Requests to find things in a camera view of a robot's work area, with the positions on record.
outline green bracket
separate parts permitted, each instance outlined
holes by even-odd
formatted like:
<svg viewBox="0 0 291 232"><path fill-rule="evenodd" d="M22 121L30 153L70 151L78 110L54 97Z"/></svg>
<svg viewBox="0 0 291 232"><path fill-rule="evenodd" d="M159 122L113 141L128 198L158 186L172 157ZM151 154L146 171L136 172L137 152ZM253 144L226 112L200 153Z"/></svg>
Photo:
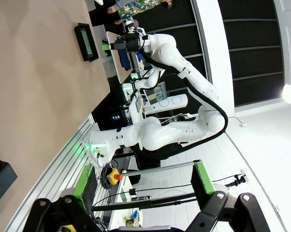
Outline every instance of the green bracket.
<svg viewBox="0 0 291 232"><path fill-rule="evenodd" d="M204 168L204 164L202 162L195 163L195 168L197 170L198 176L202 181L204 191L206 192L206 194L212 195L215 192L215 189L208 176L207 171Z"/></svg>
<svg viewBox="0 0 291 232"><path fill-rule="evenodd" d="M81 176L78 180L78 183L77 183L77 186L73 192L73 196L76 197L76 199L80 202L82 208L86 211L86 206L85 206L85 203L84 203L84 199L83 199L83 192L85 191L85 188L86 188L86 185L87 185L87 180L89 178L89 175L92 171L92 168L91 166L89 165L86 165L84 166L83 168L83 171L81 173Z"/></svg>
<svg viewBox="0 0 291 232"><path fill-rule="evenodd" d="M102 50L106 51L106 50L110 50L111 49L111 45L110 44L103 44L102 45Z"/></svg>

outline black wall panel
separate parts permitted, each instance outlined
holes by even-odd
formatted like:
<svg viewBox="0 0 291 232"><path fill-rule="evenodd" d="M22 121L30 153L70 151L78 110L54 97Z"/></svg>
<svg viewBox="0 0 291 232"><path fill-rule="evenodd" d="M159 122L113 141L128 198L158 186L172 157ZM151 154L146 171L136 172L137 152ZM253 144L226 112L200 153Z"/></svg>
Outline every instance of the black wall panel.
<svg viewBox="0 0 291 232"><path fill-rule="evenodd" d="M261 76L233 82L235 105L279 98L284 85L283 74Z"/></svg>
<svg viewBox="0 0 291 232"><path fill-rule="evenodd" d="M224 23L229 49L280 45L276 21L235 21Z"/></svg>
<svg viewBox="0 0 291 232"><path fill-rule="evenodd" d="M182 5L175 10L156 6L151 10L134 16L146 32L184 24L196 23L190 0L182 0Z"/></svg>
<svg viewBox="0 0 291 232"><path fill-rule="evenodd" d="M223 19L276 19L272 0L218 0Z"/></svg>
<svg viewBox="0 0 291 232"><path fill-rule="evenodd" d="M204 78L206 78L203 56L187 58L186 60L192 63L192 65L204 76Z"/></svg>
<svg viewBox="0 0 291 232"><path fill-rule="evenodd" d="M203 52L196 26L165 30L161 33L174 36L176 46L182 56L200 54Z"/></svg>
<svg viewBox="0 0 291 232"><path fill-rule="evenodd" d="M160 81L165 82L167 91L186 87L184 81L182 81L182 79L179 78L176 74L164 74Z"/></svg>
<svg viewBox="0 0 291 232"><path fill-rule="evenodd" d="M281 48L230 52L233 78L282 72Z"/></svg>

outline wire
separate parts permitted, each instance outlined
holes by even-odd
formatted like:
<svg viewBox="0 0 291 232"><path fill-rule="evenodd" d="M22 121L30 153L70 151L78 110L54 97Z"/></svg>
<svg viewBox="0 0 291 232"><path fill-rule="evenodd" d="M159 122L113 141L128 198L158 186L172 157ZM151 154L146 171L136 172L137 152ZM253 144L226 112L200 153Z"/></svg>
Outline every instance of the wire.
<svg viewBox="0 0 291 232"><path fill-rule="evenodd" d="M172 118L174 118L174 117L180 116L180 115L182 115L182 113L179 113L179 114L177 114L177 115L175 115L175 116L172 116L172 117L166 119L165 121L161 122L161 124L163 124L163 123L169 121L170 119L172 119Z"/></svg>
<svg viewBox="0 0 291 232"><path fill-rule="evenodd" d="M142 78L144 78L145 75L146 75L150 70L151 70L151 69L148 69L148 70L146 71L146 73L142 76Z"/></svg>
<svg viewBox="0 0 291 232"><path fill-rule="evenodd" d="M237 117L229 117L229 118L237 118ZM238 119L238 118L237 118L237 120L238 120L240 123L242 123L242 124L243 124L243 122L242 122L242 121L240 121L240 119Z"/></svg>
<svg viewBox="0 0 291 232"><path fill-rule="evenodd" d="M151 88L140 88L140 90L152 90L152 89L155 89L156 88L156 86L158 86L159 85L159 83L160 83L160 78L161 78L161 71L159 71L159 77L158 77L158 79L157 79L157 82L156 82L156 84L153 86L153 87L151 87Z"/></svg>
<svg viewBox="0 0 291 232"><path fill-rule="evenodd" d="M112 160L116 162L116 168L118 168L118 162L114 158L112 158Z"/></svg>
<svg viewBox="0 0 291 232"><path fill-rule="evenodd" d="M180 185L180 186L172 186L172 187L165 187L165 188L149 188L149 189L138 190L137 192L148 191L148 190L156 190L156 189L171 189L171 188L179 188L179 187L185 187L185 186L190 186L190 185L191 185L191 184L188 184L188 185ZM129 191L126 191L126 192L120 192L120 193L113 194L113 195L110 195L110 196L108 196L108 197L105 197L105 198L101 199L100 201L96 202L93 206L97 205L98 203L102 202L103 200L106 200L106 199L109 198L109 197L117 196L117 195L122 194L122 193L129 193Z"/></svg>
<svg viewBox="0 0 291 232"><path fill-rule="evenodd" d="M111 199L111 192L110 192L110 189L109 189L109 202L108 202L108 205L110 204L111 201L112 201L112 199Z"/></svg>
<svg viewBox="0 0 291 232"><path fill-rule="evenodd" d="M143 32L142 30L139 30L135 25L133 25L133 27L136 28L137 31L139 31L140 33L142 33L142 35L146 36L146 35L144 34L144 32Z"/></svg>
<svg viewBox="0 0 291 232"><path fill-rule="evenodd" d="M107 175L110 173L111 166L107 163L103 168L102 168L102 173L101 173L101 183L102 187L105 189L111 189L111 184L107 178Z"/></svg>
<svg viewBox="0 0 291 232"><path fill-rule="evenodd" d="M99 162L98 162L98 157L97 157L97 164L98 164L99 167L103 168L103 166L101 166L101 165L99 164Z"/></svg>
<svg viewBox="0 0 291 232"><path fill-rule="evenodd" d="M214 180L214 181L212 181L212 182L217 182L217 181L221 181L221 180L226 180L226 179L231 178L231 177L236 178L236 176L238 176L238 175L242 175L242 174L231 175L231 176L225 177L225 178L220 179L220 180Z"/></svg>
<svg viewBox="0 0 291 232"><path fill-rule="evenodd" d="M175 73L179 73L179 71L177 69L175 69L174 67L172 66L169 66L169 65L165 65L165 64L161 64L157 61L155 61L154 59L152 59L147 53L145 53L144 49L141 48L139 50L139 52L141 53L141 55L147 60L149 61L151 64L153 64L154 66L158 67L158 68L162 68L162 69L169 69L169 70L172 70L174 71ZM208 98L207 96L205 96L204 94L200 93L197 89L194 88L194 86L189 82L189 80L187 78L184 78L184 82L185 84L187 85L187 87L190 89L190 91L195 94L197 97L199 97L202 101L208 103L209 105L211 105L213 108L215 108L223 117L224 117L224 127L216 134L214 135L211 135L210 137L207 137L205 139L202 139L202 140L199 140L197 142L194 142L186 147L182 147L182 148L178 148L178 149L175 149L173 151L168 151L168 152L163 152L163 153L160 153L160 155L157 155L157 154L150 154L148 152L145 152L145 151L141 151L140 148L138 148L137 146L133 146L131 147L132 150L136 150L138 151L138 154L141 155L141 156L144 156L144 157L147 157L147 158L154 158L154 159L166 159L170 156L174 156L176 154L179 154L181 152L184 152L184 151L187 151L189 149L192 149L193 147L196 147L196 146L199 146L201 144L204 144L206 142L209 142L217 137L219 137L220 135L222 135L226 129L227 129L227 126L228 126L228 116L227 114L225 113L225 111L220 108L214 101L212 101L210 98Z"/></svg>
<svg viewBox="0 0 291 232"><path fill-rule="evenodd" d="M161 195L163 195L163 194L165 194L165 193L167 193L167 192L170 192L170 191L178 191L178 192L182 192L182 193L184 193L184 194L187 194L187 192L183 192L183 191L181 191L181 190L177 190L177 189L172 189L172 190L168 190L168 191L166 191L166 192L160 193L159 195L156 195L156 196L154 196L153 198L156 198L156 197L158 197L158 196L161 196Z"/></svg>

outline cable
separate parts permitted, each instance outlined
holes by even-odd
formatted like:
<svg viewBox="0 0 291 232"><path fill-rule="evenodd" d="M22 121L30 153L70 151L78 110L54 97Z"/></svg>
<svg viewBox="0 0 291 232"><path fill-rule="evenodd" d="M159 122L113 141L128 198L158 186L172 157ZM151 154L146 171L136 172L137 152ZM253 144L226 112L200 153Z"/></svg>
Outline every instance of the cable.
<svg viewBox="0 0 291 232"><path fill-rule="evenodd" d="M99 166L100 168L103 168L103 166L101 166L101 165L99 164L99 162L98 162L98 157L97 157L97 164L98 164L98 166Z"/></svg>
<svg viewBox="0 0 291 232"><path fill-rule="evenodd" d="M181 190L177 190L177 189L172 189L172 190L168 190L166 192L160 193L159 195L153 196L153 198L159 197L159 196L161 196L161 195L163 195L163 194L165 194L167 192L170 192L170 191L178 191L178 192L182 192L184 194L187 194L187 192L184 192L184 191L181 191Z"/></svg>
<svg viewBox="0 0 291 232"><path fill-rule="evenodd" d="M193 199L188 199L185 201L175 201L175 202L170 202L170 203L155 204L151 206L141 206L139 207L139 209L142 210L142 209L160 208L160 207L165 207L165 206L170 206L170 205L178 205L178 204L183 204L183 203L188 203L188 202L194 202L196 200L197 200L196 198L193 198Z"/></svg>
<svg viewBox="0 0 291 232"><path fill-rule="evenodd" d="M141 53L141 55L148 61L150 62L151 64L153 64L154 66L158 67L158 68L162 68L162 69L168 69L168 70L172 70L174 71L175 73L179 73L179 71L172 67L172 66L169 66L169 65L165 65L165 64L162 64L162 63L159 63L157 61L155 61L154 59L152 59L147 53L145 53L144 49L141 48L139 50L139 52ZM208 138L205 138L203 140L200 140L200 141L197 141L197 142L194 142L188 146L185 146L185 147L182 147L182 148L178 148L172 152L168 151L168 152L164 152L164 153L160 153L159 155L158 154L150 154L150 153L147 153L147 152L144 152L142 150L140 150L138 148L138 146L133 146L133 150L136 149L138 150L138 154L144 156L144 157L148 157L148 158L153 158L153 159L166 159L170 156L174 156L174 155L177 155L181 152L184 152L184 151L187 151L187 150L190 150L192 149L193 147L196 147L196 146L199 146L201 144L204 144L206 142L209 142L217 137L219 137L220 135L222 135L226 129L227 129L227 126L228 126L228 116L227 114L225 113L225 111L219 107L214 101L212 101L210 98L206 97L204 94L200 93L197 89L195 89L193 87L193 85L189 82L189 80L187 78L184 78L183 79L185 84L188 86L188 88L190 89L190 91L195 94L197 97L199 97L202 101L208 103L209 105L211 105L213 108L215 108L223 117L224 117L224 121L225 121L225 124L224 124L224 127L216 134L208 137Z"/></svg>
<svg viewBox="0 0 291 232"><path fill-rule="evenodd" d="M150 70L151 70L151 69L148 69L148 70L146 71L146 73L142 76L142 78L144 78L145 75L146 75Z"/></svg>
<svg viewBox="0 0 291 232"><path fill-rule="evenodd" d="M171 188L179 188L179 187L185 187L185 186L190 186L190 185L191 185L191 184L188 184L188 185L180 185L180 186L172 186L172 187L165 187L165 188L149 188L149 189L138 190L137 192L148 191L148 190L156 190L156 189L171 189ZM103 200L106 200L106 199L109 198L109 197L117 196L117 195L122 194L122 193L129 193L129 191L126 191L126 192L120 192L120 193L113 194L113 195L110 195L110 196L108 196L108 197L105 197L105 198L101 199L100 201L96 202L93 206L97 205L98 203L102 202Z"/></svg>
<svg viewBox="0 0 291 232"><path fill-rule="evenodd" d="M155 89L156 86L158 86L158 84L160 83L160 78L161 78L160 73L161 73L161 71L159 71L159 77L157 79L156 84L153 87L151 87L151 88L140 88L140 90L152 90L152 89Z"/></svg>
<svg viewBox="0 0 291 232"><path fill-rule="evenodd" d="M142 35L146 36L146 35L144 34L144 32L141 31L141 30L139 30L135 25L133 25L133 27L136 28L137 31L139 31L140 33L142 33Z"/></svg>
<svg viewBox="0 0 291 232"><path fill-rule="evenodd" d="M242 174L231 175L231 176L225 177L225 178L220 179L220 180L214 180L214 181L212 181L212 182L217 182L217 181L221 181L221 180L226 180L226 179L231 178L231 177L236 178L236 176L239 176L239 175L242 175Z"/></svg>
<svg viewBox="0 0 291 232"><path fill-rule="evenodd" d="M172 117L166 119L165 121L161 122L161 124L163 124L163 123L169 121L170 119L172 119L172 118L174 118L174 117L180 116L180 115L182 115L182 113L179 113L179 114L177 114L177 115L175 115L175 116L172 116Z"/></svg>
<svg viewBox="0 0 291 232"><path fill-rule="evenodd" d="M114 158L112 158L112 160L116 162L116 168L118 168L118 162Z"/></svg>
<svg viewBox="0 0 291 232"><path fill-rule="evenodd" d="M107 175L109 175L111 171L112 171L112 167L108 163L102 168L101 183L102 183L102 187L105 189L111 189L112 185L110 184L107 178Z"/></svg>
<svg viewBox="0 0 291 232"><path fill-rule="evenodd" d="M229 118L237 118L237 117L229 117ZM237 120L238 120L240 123L242 123L242 124L243 124L243 122L242 122L242 121L240 121L240 119L238 119L238 118L237 118Z"/></svg>
<svg viewBox="0 0 291 232"><path fill-rule="evenodd" d="M112 199L111 199L111 192L110 192L110 189L109 189L109 202L108 202L108 205L110 204L110 201L112 201Z"/></svg>

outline ceiling light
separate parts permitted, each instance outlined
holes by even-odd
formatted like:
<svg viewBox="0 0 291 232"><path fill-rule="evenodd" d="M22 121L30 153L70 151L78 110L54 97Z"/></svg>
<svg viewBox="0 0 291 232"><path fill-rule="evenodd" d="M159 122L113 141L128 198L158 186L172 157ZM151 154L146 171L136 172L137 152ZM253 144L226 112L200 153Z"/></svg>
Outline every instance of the ceiling light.
<svg viewBox="0 0 291 232"><path fill-rule="evenodd" d="M291 85L286 84L284 86L282 97L287 103L291 104Z"/></svg>

